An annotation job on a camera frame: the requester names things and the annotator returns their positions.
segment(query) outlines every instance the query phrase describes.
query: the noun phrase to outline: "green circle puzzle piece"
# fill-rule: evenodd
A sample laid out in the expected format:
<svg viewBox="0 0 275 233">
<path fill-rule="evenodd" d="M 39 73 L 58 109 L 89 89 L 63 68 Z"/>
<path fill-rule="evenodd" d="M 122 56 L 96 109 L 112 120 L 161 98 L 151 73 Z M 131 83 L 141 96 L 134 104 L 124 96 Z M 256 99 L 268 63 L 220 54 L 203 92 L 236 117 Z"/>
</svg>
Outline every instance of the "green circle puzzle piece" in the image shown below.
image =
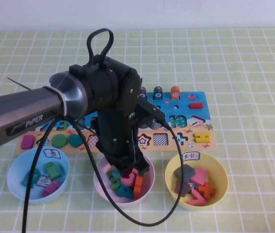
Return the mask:
<svg viewBox="0 0 275 233">
<path fill-rule="evenodd" d="M 51 143 L 53 147 L 59 149 L 66 146 L 66 144 L 68 143 L 68 139 L 65 137 L 64 134 L 57 134 L 52 138 Z"/>
</svg>

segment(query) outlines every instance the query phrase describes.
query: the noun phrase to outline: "pink bowl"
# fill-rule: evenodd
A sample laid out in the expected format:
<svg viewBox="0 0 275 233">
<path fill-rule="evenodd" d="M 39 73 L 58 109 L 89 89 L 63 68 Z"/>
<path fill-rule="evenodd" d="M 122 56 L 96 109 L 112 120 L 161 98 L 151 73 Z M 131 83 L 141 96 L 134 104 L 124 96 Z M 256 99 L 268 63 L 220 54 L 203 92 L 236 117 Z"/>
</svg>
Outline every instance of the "pink bowl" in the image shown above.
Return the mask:
<svg viewBox="0 0 275 233">
<path fill-rule="evenodd" d="M 114 166 L 111 166 L 105 157 L 102 158 L 97 163 L 98 170 L 99 170 L 102 180 L 106 186 L 106 189 L 107 189 L 109 195 L 111 196 L 111 198 L 114 200 L 115 203 L 117 203 L 117 205 L 119 207 L 125 208 L 125 207 L 132 207 L 132 206 L 140 204 L 142 202 L 142 200 L 146 197 L 146 195 L 149 193 L 149 191 L 152 189 L 154 182 L 155 182 L 155 169 L 154 169 L 154 166 L 151 163 L 151 161 L 146 156 L 144 156 L 144 158 L 149 164 L 149 172 L 147 172 L 143 177 L 142 197 L 138 200 L 131 200 L 128 198 L 120 198 L 120 197 L 116 196 L 116 192 L 111 189 L 111 182 L 110 182 L 109 178 L 107 177 L 107 173 L 109 171 L 112 171 L 115 169 Z M 105 193 L 103 192 L 103 189 L 99 183 L 98 177 L 95 173 L 93 174 L 93 182 L 94 182 L 94 186 L 95 186 L 96 190 L 101 195 L 101 197 L 103 197 L 105 200 L 108 200 Z"/>
</svg>

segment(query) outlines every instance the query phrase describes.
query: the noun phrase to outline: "checkered square piece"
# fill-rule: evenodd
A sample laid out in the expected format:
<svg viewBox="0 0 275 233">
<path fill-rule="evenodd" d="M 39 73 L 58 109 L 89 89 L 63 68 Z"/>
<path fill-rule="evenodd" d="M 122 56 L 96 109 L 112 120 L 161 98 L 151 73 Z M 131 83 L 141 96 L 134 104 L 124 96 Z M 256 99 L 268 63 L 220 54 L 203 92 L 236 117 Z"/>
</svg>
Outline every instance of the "checkered square piece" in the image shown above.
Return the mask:
<svg viewBox="0 0 275 233">
<path fill-rule="evenodd" d="M 88 138 L 88 145 L 89 147 L 95 147 L 95 144 L 98 141 L 98 137 L 96 135 L 90 135 Z"/>
<path fill-rule="evenodd" d="M 154 133 L 154 146 L 167 146 L 168 144 L 167 133 Z"/>
</svg>

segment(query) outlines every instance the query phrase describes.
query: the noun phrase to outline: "black cable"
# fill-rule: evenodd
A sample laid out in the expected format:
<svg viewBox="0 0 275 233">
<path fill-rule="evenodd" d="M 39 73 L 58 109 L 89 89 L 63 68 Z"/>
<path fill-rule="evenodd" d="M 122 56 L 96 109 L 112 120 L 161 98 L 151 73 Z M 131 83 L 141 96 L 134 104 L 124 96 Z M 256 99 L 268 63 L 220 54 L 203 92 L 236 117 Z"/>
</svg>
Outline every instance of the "black cable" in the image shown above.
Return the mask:
<svg viewBox="0 0 275 233">
<path fill-rule="evenodd" d="M 91 33 L 87 39 L 87 48 L 88 48 L 88 53 L 89 53 L 89 61 L 87 64 L 85 64 L 84 66 L 85 67 L 89 67 L 91 65 L 93 65 L 94 63 L 94 55 L 93 55 L 93 51 L 92 51 L 92 48 L 91 48 L 91 41 L 92 39 L 100 34 L 100 33 L 103 33 L 103 32 L 109 32 L 109 40 L 106 44 L 106 46 L 104 47 L 104 49 L 102 50 L 101 54 L 100 54 L 100 57 L 99 57 L 99 67 L 100 69 L 103 69 L 103 62 L 104 62 L 104 59 L 105 59 L 105 56 L 107 55 L 108 51 L 110 50 L 110 48 L 112 47 L 113 45 L 113 42 L 114 42 L 114 34 L 111 30 L 107 29 L 107 28 L 102 28 L 102 29 L 99 29 L 93 33 Z"/>
<path fill-rule="evenodd" d="M 83 127 L 84 129 L 86 129 L 86 130 L 88 130 L 88 131 L 90 131 L 91 133 L 93 133 L 93 134 L 96 135 L 96 133 L 95 133 L 92 129 L 90 129 L 89 127 L 84 126 L 84 125 L 82 125 L 81 123 L 79 123 L 79 122 L 77 122 L 77 121 L 76 121 L 76 124 L 79 125 L 80 127 Z"/>
<path fill-rule="evenodd" d="M 111 198 L 111 196 L 109 195 L 105 185 L 104 185 L 104 182 L 100 176 L 100 172 L 98 170 L 98 167 L 96 166 L 96 163 L 95 163 L 95 160 L 93 158 L 93 155 L 92 155 L 92 152 L 89 148 L 89 145 L 88 143 L 86 142 L 86 139 L 83 137 L 83 134 L 81 133 L 81 130 L 77 127 L 77 124 L 74 120 L 70 120 L 69 119 L 69 123 L 76 129 L 77 133 L 79 134 L 79 136 L 81 137 L 82 141 L 83 141 L 83 144 L 85 145 L 86 147 L 86 150 L 87 150 L 87 153 L 89 155 L 89 158 L 90 158 L 90 161 L 92 163 L 92 166 L 93 166 L 93 169 L 95 171 L 95 174 L 97 175 L 98 177 L 98 180 L 99 180 L 99 183 L 105 193 L 105 195 L 107 196 L 108 200 L 110 201 L 110 203 L 115 207 L 116 210 L 118 210 L 119 213 L 121 213 L 126 219 L 128 219 L 129 221 L 137 224 L 137 225 L 140 225 L 140 226 L 144 226 L 144 227 L 153 227 L 153 226 L 157 226 L 161 223 L 163 223 L 165 220 L 167 220 L 171 215 L 172 213 L 174 212 L 174 210 L 176 209 L 179 201 L 180 201 L 180 198 L 181 198 L 181 194 L 182 194 L 182 191 L 183 191 L 183 180 L 184 180 L 184 173 L 183 173 L 183 159 L 182 159 L 182 152 L 181 152 L 181 148 L 180 148 L 180 145 L 178 144 L 178 141 L 177 141 L 177 138 L 172 130 L 172 128 L 168 125 L 167 122 L 163 122 L 162 123 L 162 126 L 164 126 L 166 129 L 168 129 L 174 140 L 175 140 L 175 143 L 176 143 L 176 146 L 177 146 L 177 150 L 178 150 L 178 153 L 179 153 L 179 156 L 180 156 L 180 160 L 181 160 L 181 171 L 182 171 L 182 179 L 181 179 L 181 188 L 180 188 L 180 192 L 177 196 L 177 199 L 175 201 L 175 204 L 174 206 L 171 208 L 171 210 L 168 212 L 168 214 L 161 220 L 157 221 L 157 222 L 154 222 L 154 223 L 144 223 L 144 222 L 139 222 L 137 220 L 135 220 L 134 218 L 131 218 L 130 216 L 128 216 L 115 202 L 114 200 Z"/>
<path fill-rule="evenodd" d="M 40 152 L 42 150 L 42 147 L 45 144 L 45 141 L 48 138 L 48 135 L 50 134 L 50 132 L 52 131 L 53 127 L 56 125 L 56 123 L 60 120 L 61 118 L 58 117 L 56 118 L 51 124 L 50 126 L 47 128 L 45 134 L 42 137 L 42 140 L 37 148 L 37 151 L 35 153 L 34 159 L 33 159 L 33 163 L 31 166 L 31 170 L 30 170 L 30 174 L 29 174 L 29 180 L 27 182 L 27 187 L 26 187 L 26 193 L 25 193 L 25 200 L 24 200 L 24 208 L 23 208 L 23 222 L 22 222 L 22 233 L 26 233 L 26 221 L 27 221 L 27 211 L 28 211 L 28 207 L 29 207 L 29 199 L 30 199 L 30 192 L 31 192 L 31 186 L 32 186 L 32 182 L 33 182 L 33 176 L 34 176 L 34 172 L 35 172 L 35 168 L 36 168 L 36 164 L 40 155 Z"/>
</svg>

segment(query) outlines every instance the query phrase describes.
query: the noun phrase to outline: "orange foam piece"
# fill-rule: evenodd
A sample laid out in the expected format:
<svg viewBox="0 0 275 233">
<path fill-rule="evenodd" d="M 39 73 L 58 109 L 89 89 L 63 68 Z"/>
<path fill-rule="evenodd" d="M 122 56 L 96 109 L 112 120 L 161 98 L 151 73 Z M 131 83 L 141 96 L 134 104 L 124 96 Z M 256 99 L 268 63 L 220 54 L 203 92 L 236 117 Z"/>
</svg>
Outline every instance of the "orange foam piece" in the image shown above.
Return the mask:
<svg viewBox="0 0 275 233">
<path fill-rule="evenodd" d="M 141 187 L 141 188 L 142 188 L 142 185 L 143 185 L 143 177 L 137 175 L 135 186 L 136 186 L 136 187 Z"/>
<path fill-rule="evenodd" d="M 210 182 L 206 181 L 205 186 L 198 187 L 198 192 L 203 195 L 204 199 L 208 200 L 211 195 L 213 196 L 215 194 L 216 189 L 212 188 Z"/>
<path fill-rule="evenodd" d="M 133 199 L 137 200 L 141 198 L 142 188 L 135 186 L 133 189 Z"/>
</svg>

